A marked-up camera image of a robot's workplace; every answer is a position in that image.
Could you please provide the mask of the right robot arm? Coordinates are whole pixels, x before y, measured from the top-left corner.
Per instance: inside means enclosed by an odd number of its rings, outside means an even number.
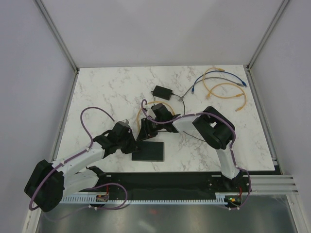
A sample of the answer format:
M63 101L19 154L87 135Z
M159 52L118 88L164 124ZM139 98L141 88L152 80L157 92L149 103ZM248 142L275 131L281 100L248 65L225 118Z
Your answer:
M141 119L137 141L153 138L162 129L170 133L196 131L209 146L216 150L221 164L221 173L224 176L223 188L234 191L240 186L237 177L240 170L231 153L236 139L235 127L227 118L211 106L196 114L173 115L162 103L151 107L155 115L152 118L143 108L145 103L144 100L140 108L145 117Z

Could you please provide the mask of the black network switch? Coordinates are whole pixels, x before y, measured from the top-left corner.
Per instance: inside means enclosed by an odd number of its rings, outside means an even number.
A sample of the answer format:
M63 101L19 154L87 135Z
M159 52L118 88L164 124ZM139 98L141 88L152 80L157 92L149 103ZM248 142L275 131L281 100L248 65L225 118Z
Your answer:
M140 141L138 150L132 153L135 162L163 162L164 142Z

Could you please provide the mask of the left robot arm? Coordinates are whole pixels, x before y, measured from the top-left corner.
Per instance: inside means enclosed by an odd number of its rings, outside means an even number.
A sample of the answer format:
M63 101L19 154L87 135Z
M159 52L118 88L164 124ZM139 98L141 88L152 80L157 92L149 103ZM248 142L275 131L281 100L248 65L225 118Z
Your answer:
M78 191L93 188L102 191L106 186L104 173L94 162L120 150L130 154L138 150L128 121L118 121L111 130L92 139L89 146L54 162L42 160L35 166L25 188L25 194L43 212L54 209L62 198Z

